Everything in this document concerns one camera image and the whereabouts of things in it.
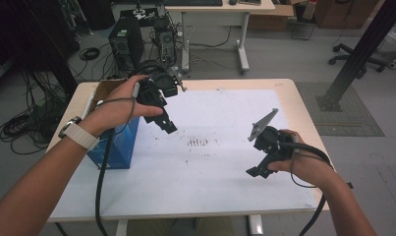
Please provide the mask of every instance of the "office chair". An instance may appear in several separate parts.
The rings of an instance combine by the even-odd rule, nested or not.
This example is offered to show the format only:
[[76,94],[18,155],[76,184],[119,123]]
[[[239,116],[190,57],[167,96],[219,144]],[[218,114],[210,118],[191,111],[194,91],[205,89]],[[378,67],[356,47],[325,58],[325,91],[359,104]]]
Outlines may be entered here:
[[[337,46],[334,46],[332,48],[332,50],[334,52],[338,52],[340,49],[346,51],[349,55],[338,55],[338,56],[334,56],[332,57],[329,61],[328,64],[329,65],[334,65],[336,63],[337,60],[348,60],[348,58],[351,56],[351,53],[354,51],[354,49],[348,47],[347,45],[345,45],[344,43],[339,43]],[[367,62],[370,62],[371,64],[374,65],[378,65],[379,67],[376,69],[377,72],[382,72],[384,71],[385,67],[387,66],[387,63],[372,57],[369,57],[367,59]],[[364,74],[367,72],[367,68],[366,65],[364,65],[361,70],[358,72],[358,74],[356,75],[356,77],[358,79],[362,78],[364,76]]]

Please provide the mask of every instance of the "forearm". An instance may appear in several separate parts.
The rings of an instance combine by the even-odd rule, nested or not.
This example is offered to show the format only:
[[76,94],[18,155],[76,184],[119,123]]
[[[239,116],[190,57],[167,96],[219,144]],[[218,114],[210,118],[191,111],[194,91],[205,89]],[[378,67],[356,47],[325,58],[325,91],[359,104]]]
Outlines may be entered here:
[[321,188],[327,199],[338,235],[376,235],[351,189],[334,173],[331,181]]
[[[98,136],[92,124],[81,126]],[[0,235],[37,235],[85,154],[67,137],[48,151],[0,201]]]

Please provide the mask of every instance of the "black cable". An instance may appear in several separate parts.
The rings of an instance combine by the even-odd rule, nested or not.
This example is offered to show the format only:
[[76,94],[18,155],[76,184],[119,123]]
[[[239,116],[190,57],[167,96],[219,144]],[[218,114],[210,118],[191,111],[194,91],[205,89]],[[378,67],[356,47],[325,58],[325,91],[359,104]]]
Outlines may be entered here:
[[[176,48],[176,35],[177,33],[175,31],[172,32],[172,38],[173,38],[173,47]],[[172,66],[174,66],[177,63],[177,50],[174,50],[174,60],[173,62],[167,66],[167,68],[170,68]]]
[[108,70],[106,70],[106,72],[103,73],[102,78],[104,79],[106,75],[108,75],[106,78],[109,79],[109,73],[112,72],[112,70],[115,69],[115,60],[112,60],[111,65],[109,66]]
[[173,28],[173,31],[177,34],[177,27],[174,27],[173,19],[171,18],[170,13],[166,13],[166,16],[170,20],[170,26]]
[[221,43],[218,43],[218,44],[216,44],[216,45],[207,45],[207,44],[203,44],[203,43],[190,43],[189,46],[205,46],[205,47],[218,47],[218,46],[222,46],[222,45],[224,45],[224,44],[229,40],[229,37],[231,36],[231,28],[232,28],[232,27],[229,27],[228,36],[227,36],[226,39],[225,39],[223,42],[221,42]]
[[[306,157],[306,158],[313,158],[313,159],[316,159],[316,160],[318,160],[318,161],[322,161],[322,162],[325,162],[325,163],[326,163],[326,161],[324,161],[323,159],[318,158],[318,157],[315,157],[315,156],[312,156],[312,155],[301,155],[301,154],[299,154],[299,153],[298,153],[298,155],[300,155],[300,156],[302,156],[302,157]],[[291,178],[292,178],[293,183],[295,183],[297,186],[302,187],[302,188],[308,188],[308,189],[317,188],[317,186],[307,186],[307,185],[299,184],[299,183],[295,180],[295,174],[293,173],[293,167],[294,167],[294,162],[295,162],[295,159],[294,159],[294,158],[295,158],[295,157],[292,157],[292,162],[291,162],[291,165],[290,165],[290,176],[291,176]]]
[[106,75],[106,73],[108,73],[108,71],[111,69],[111,67],[112,67],[112,64],[111,64],[111,66],[108,68],[108,70],[105,72],[105,66],[106,66],[106,64],[107,64],[107,62],[108,62],[108,58],[110,57],[110,56],[112,56],[112,52],[111,53],[109,53],[109,55],[106,57],[106,59],[105,59],[105,63],[103,63],[103,67],[102,67],[102,72],[103,72],[103,74],[102,74],[102,77],[100,78],[100,80],[103,80],[103,78],[105,77],[105,75]]
[[[34,153],[47,147],[54,134],[52,130],[55,130],[51,124],[57,122],[58,125],[60,115],[56,116],[56,114],[67,106],[73,89],[76,89],[76,83],[69,80],[73,75],[63,55],[52,43],[50,35],[35,16],[34,12],[37,9],[31,6],[23,0],[0,1],[0,40],[6,44],[5,53],[14,55],[18,59],[16,63],[22,68],[22,75],[27,86],[28,107],[15,116],[16,119],[13,118],[0,127],[0,139],[10,142],[12,151],[19,154]],[[55,75],[56,80],[65,90],[64,97],[56,94],[48,76],[39,72],[40,66]],[[41,89],[43,92],[45,101],[43,106],[36,105],[40,99],[38,99],[39,96],[36,99],[32,94],[34,89]],[[25,122],[26,118],[32,120],[32,125],[29,126]],[[25,153],[16,151],[14,141],[24,135],[28,135],[39,150]]]
[[311,226],[316,222],[316,220],[319,218],[320,213],[323,210],[323,206],[326,203],[326,198],[324,195],[320,198],[320,202],[317,205],[316,211],[314,212],[313,216],[311,217],[311,220],[308,222],[308,224],[305,226],[305,228],[302,229],[301,233],[299,234],[300,236],[303,236],[308,232],[308,230],[311,228]]
[[[109,102],[120,101],[120,100],[134,100],[134,98],[133,97],[121,97],[121,98],[105,100],[102,103],[97,104],[95,106],[95,108],[100,106],[100,105],[109,103]],[[100,197],[101,197],[101,194],[102,194],[102,184],[103,184],[103,179],[105,177],[106,166],[108,165],[109,154],[110,154],[110,150],[111,150],[111,147],[112,147],[112,141],[113,141],[114,136],[120,134],[121,132],[124,131],[124,129],[127,128],[128,124],[130,123],[131,118],[133,117],[135,104],[136,103],[133,101],[133,106],[131,107],[130,115],[128,116],[128,121],[125,124],[125,127],[118,133],[115,133],[115,128],[111,129],[110,135],[107,138],[106,149],[105,149],[102,165],[100,166],[100,172],[99,172],[99,177],[98,177],[97,186],[96,186],[96,198],[95,198],[95,211],[94,211],[94,214],[95,214],[96,224],[97,224],[97,226],[98,226],[98,228],[99,228],[99,230],[100,230],[100,232],[102,233],[103,236],[107,236],[108,234],[107,234],[105,228],[103,227],[102,221],[100,219]]]
[[[79,52],[79,58],[81,60],[85,61],[85,65],[80,72],[78,72],[75,76],[73,76],[73,78],[81,77],[81,74],[84,72],[84,70],[87,67],[87,61],[92,61],[92,60],[98,58],[99,54],[100,54],[100,50],[99,50],[99,48],[96,48],[96,47],[88,47],[88,48],[83,49],[81,52]],[[73,71],[76,72],[76,70],[73,67],[71,67],[70,65],[69,65],[69,67]]]
[[105,53],[101,58],[99,58],[99,60],[97,60],[97,61],[93,64],[93,66],[90,68],[90,74],[91,74],[91,80],[92,80],[92,81],[93,81],[93,68],[96,66],[96,64],[97,64],[98,62],[102,61],[103,58],[109,56],[109,55],[108,55],[108,53],[109,53],[108,51],[109,51],[109,48],[111,48],[110,43],[105,43],[105,44],[103,44],[102,46],[99,47],[99,50],[100,50],[102,47],[106,46],[106,45],[108,45],[108,47],[106,48],[106,53]]
[[148,60],[151,60],[152,50],[154,49],[154,43],[151,44],[151,49],[149,50]]
[[[280,143],[280,146],[282,146],[283,148],[292,148],[292,149],[303,149],[303,150],[307,150],[315,155],[317,155],[321,160],[323,160],[323,162],[325,162],[327,165],[329,165],[332,169],[333,166],[330,163],[330,159],[329,157],[319,148],[316,147],[312,147],[306,144],[299,144],[299,143]],[[292,176],[292,180],[295,184],[301,186],[301,187],[309,187],[309,186],[303,186],[298,184],[294,178],[293,178],[293,162],[292,162],[292,170],[291,170],[291,176]],[[316,208],[316,211],[314,212],[313,216],[311,217],[311,220],[308,222],[308,224],[302,229],[301,233],[299,234],[300,236],[303,236],[306,234],[306,232],[308,232],[308,230],[313,226],[313,224],[316,222],[316,220],[318,219],[320,213],[322,212],[323,206],[326,203],[326,198],[325,196],[322,194],[322,197],[320,199],[319,205]]]
[[[340,1],[340,2],[335,1],[335,2],[338,3],[338,4],[345,4],[345,3],[350,2],[350,0],[344,0],[344,1]],[[339,39],[342,37],[342,34],[344,33],[344,31],[345,31],[345,29],[346,29],[346,27],[348,25],[348,18],[351,17],[353,5],[354,5],[354,0],[352,0],[351,3],[350,3],[350,7],[348,9],[348,12],[347,12],[347,14],[344,17],[344,22],[345,22],[344,27],[341,29],[341,32],[339,33],[338,38],[336,38],[336,40],[333,42],[332,50],[333,50],[333,47],[335,46],[336,42],[339,41]]]
[[77,71],[75,70],[75,68],[73,68],[71,65],[69,65],[69,68],[72,69],[72,71],[74,71],[74,72],[76,73],[76,75],[73,76],[73,78],[80,77],[80,78],[81,78],[82,80],[84,80],[85,82],[86,82],[86,79],[85,79],[84,77],[82,77],[81,74],[84,72],[84,70],[86,69],[86,67],[87,67],[87,61],[85,61],[85,65],[84,65],[84,67],[82,68],[82,70],[81,70],[80,72],[77,72]]
[[60,233],[62,233],[63,236],[68,236],[60,223],[55,222],[54,224],[57,226],[57,228],[59,229]]

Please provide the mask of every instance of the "desk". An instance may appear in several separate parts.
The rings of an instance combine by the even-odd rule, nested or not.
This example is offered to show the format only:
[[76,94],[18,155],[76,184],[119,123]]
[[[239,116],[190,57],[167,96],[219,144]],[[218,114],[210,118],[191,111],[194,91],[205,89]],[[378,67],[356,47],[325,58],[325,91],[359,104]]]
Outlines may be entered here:
[[260,6],[237,3],[231,6],[223,0],[221,7],[173,7],[166,6],[168,12],[182,13],[183,50],[182,69],[189,71],[189,41],[186,37],[186,24],[193,26],[241,26],[241,37],[237,40],[242,72],[250,69],[244,47],[250,13],[267,13],[275,9],[270,0],[261,1]]
[[[314,124],[311,120],[311,117],[306,110],[305,105],[296,89],[295,84],[291,80],[287,79],[271,79],[271,80],[204,80],[204,81],[184,81],[184,85],[189,89],[187,92],[191,92],[193,90],[229,90],[229,89],[245,89],[245,90],[272,90],[276,93],[278,100],[280,102],[282,116],[285,117],[287,121],[287,127],[292,130],[298,131],[304,140],[317,148],[320,148],[325,151],[323,143],[314,127]],[[69,104],[68,109],[66,110],[61,124],[59,127],[62,127],[72,117],[76,115],[81,115],[84,113],[86,103],[91,95],[91,93],[95,90],[97,83],[83,83],[78,86],[77,91],[75,92],[74,97],[72,98],[71,103]],[[182,98],[182,93],[180,93],[176,97]],[[167,108],[170,107],[172,98],[168,98]],[[168,110],[171,119],[176,124],[176,117],[173,113],[170,113]],[[159,128],[155,124],[146,125],[149,129],[157,129]],[[243,137],[246,139],[251,132],[251,124],[249,124],[249,129],[245,133]],[[148,133],[149,131],[142,131],[139,129],[138,139],[140,138],[140,134]],[[53,147],[57,142],[58,138],[57,133],[55,134],[53,140],[50,143],[48,148]],[[159,131],[158,134],[161,134],[161,137],[166,137],[166,139],[171,139],[175,133],[167,136],[164,132]],[[143,181],[144,179],[151,178],[152,175],[161,175],[166,174],[173,178],[172,183],[177,183],[175,187],[184,188],[188,190],[189,186],[185,182],[179,182],[176,179],[176,173],[178,170],[166,170],[162,169],[161,166],[155,166],[153,162],[146,163],[146,166],[141,167],[144,163],[140,161],[140,159],[136,156],[136,148],[138,146],[138,141],[136,141],[135,153],[133,155],[132,169],[130,170],[109,170],[105,174],[104,187],[102,191],[102,204],[101,204],[101,216],[104,219],[132,219],[132,218],[154,218],[154,217],[187,217],[187,216],[209,216],[209,215],[246,215],[246,214],[260,214],[260,213],[271,213],[271,212],[284,212],[284,211],[302,211],[308,210],[313,211],[316,207],[316,204],[320,199],[320,192],[316,189],[303,189],[299,188],[296,185],[291,187],[291,192],[294,193],[296,198],[298,195],[303,195],[306,192],[304,191],[313,191],[314,200],[312,203],[296,203],[294,206],[279,206],[275,208],[271,208],[271,205],[266,204],[265,195],[278,194],[274,193],[274,190],[279,188],[279,186],[273,186],[273,188],[268,189],[268,183],[273,182],[273,176],[279,177],[280,174],[284,176],[286,180],[290,181],[290,176],[287,173],[278,173],[271,175],[267,180],[262,178],[252,179],[245,172],[246,169],[257,165],[264,154],[260,151],[252,148],[253,144],[250,144],[248,141],[245,144],[248,144],[250,148],[252,148],[255,152],[251,154],[247,154],[244,156],[245,159],[251,155],[258,155],[255,159],[255,162],[251,163],[249,161],[246,166],[238,166],[240,169],[240,173],[243,173],[243,177],[237,177],[231,181],[229,180],[228,187],[231,189],[235,188],[235,192],[242,190],[244,187],[243,183],[247,185],[248,183],[255,184],[255,190],[253,193],[248,193],[250,196],[250,201],[244,201],[244,203],[237,200],[237,198],[246,198],[240,196],[240,193],[235,196],[213,196],[210,195],[189,195],[187,191],[178,191],[176,194],[176,199],[170,201],[170,203],[166,203],[169,198],[173,198],[172,196],[168,196],[166,192],[170,192],[169,188],[171,188],[170,183],[154,183],[153,188],[158,186],[160,189],[153,189],[149,186],[142,186],[141,184],[133,184],[125,182],[127,179],[127,174],[137,173],[136,176],[131,175],[129,178],[136,178],[137,181]],[[154,144],[154,139],[150,141],[151,146],[156,146]],[[213,164],[207,165],[208,170],[222,170],[223,166],[213,166]],[[58,206],[53,211],[50,216],[49,221],[57,222],[57,221],[76,221],[76,220],[94,220],[94,193],[96,187],[96,181],[99,171],[96,169],[94,164],[89,158],[84,158],[81,165],[78,167],[75,175],[73,176],[71,182],[69,183],[67,189],[65,190],[62,199],[60,200]],[[196,183],[194,181],[203,179],[204,181],[208,181],[204,179],[204,177],[194,176],[196,179],[190,179],[191,183]],[[204,189],[204,185],[207,185],[205,182],[197,184],[196,188]],[[141,196],[142,199],[146,200],[144,203],[127,203],[127,199],[131,198],[131,193],[135,193],[135,195]],[[275,201],[280,202],[281,198],[277,198]],[[229,209],[219,209],[219,206],[223,205],[225,202],[233,202],[235,204],[235,208]],[[195,205],[199,204],[200,206],[189,206],[185,203],[195,203]]]

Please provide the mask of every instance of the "gray floor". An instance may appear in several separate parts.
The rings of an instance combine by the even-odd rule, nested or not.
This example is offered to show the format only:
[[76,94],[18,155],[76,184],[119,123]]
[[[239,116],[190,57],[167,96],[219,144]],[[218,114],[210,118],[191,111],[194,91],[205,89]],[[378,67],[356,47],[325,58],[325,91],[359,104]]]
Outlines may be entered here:
[[[227,36],[225,28],[188,28],[195,42],[216,44]],[[247,34],[246,48],[251,69],[244,75],[239,69],[235,39],[239,29],[232,28],[228,42],[218,49],[193,48],[192,70],[184,80],[197,79],[276,79],[288,78],[295,82],[331,83],[343,62],[327,64],[332,45],[341,30],[315,29],[310,40],[291,39],[292,25],[282,32],[252,31]],[[339,42],[355,46],[363,30],[345,30]],[[99,47],[107,42],[107,31],[95,35],[81,34],[81,48]],[[378,56],[391,61],[396,48],[384,44]],[[75,53],[70,65],[80,71],[84,63]],[[90,69],[89,62],[82,76],[98,80],[102,74],[102,62]],[[396,235],[396,70],[386,69],[377,73],[372,67],[353,87],[369,112],[385,134],[385,137],[326,137],[322,140],[338,172],[355,186],[360,205],[379,235]],[[26,107],[25,86],[20,74],[11,72],[0,80],[0,125]],[[30,140],[23,140],[19,148],[30,147]],[[8,144],[0,142],[0,198],[15,181],[32,166],[41,153],[33,155],[13,154]],[[311,213],[279,213],[263,215],[265,235],[296,235],[310,219]],[[245,218],[234,217],[236,235],[246,235]],[[93,222],[63,223],[69,235],[100,235]],[[116,222],[105,222],[110,234],[115,233]],[[55,225],[46,224],[40,235],[61,235]],[[308,235],[335,235],[329,212],[323,212]]]

